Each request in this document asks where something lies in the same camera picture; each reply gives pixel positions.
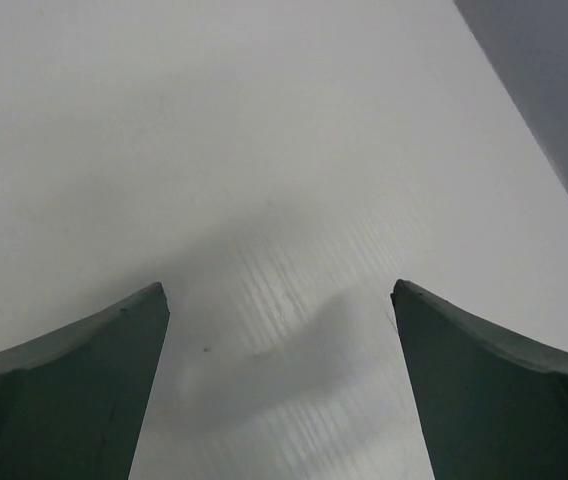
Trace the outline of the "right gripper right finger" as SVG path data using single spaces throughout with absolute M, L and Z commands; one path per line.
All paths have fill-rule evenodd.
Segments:
M 413 282 L 391 301 L 434 476 L 568 479 L 568 352 Z

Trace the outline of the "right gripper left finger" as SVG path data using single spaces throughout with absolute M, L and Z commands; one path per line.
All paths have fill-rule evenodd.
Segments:
M 0 479 L 126 479 L 170 311 L 161 283 L 0 351 Z

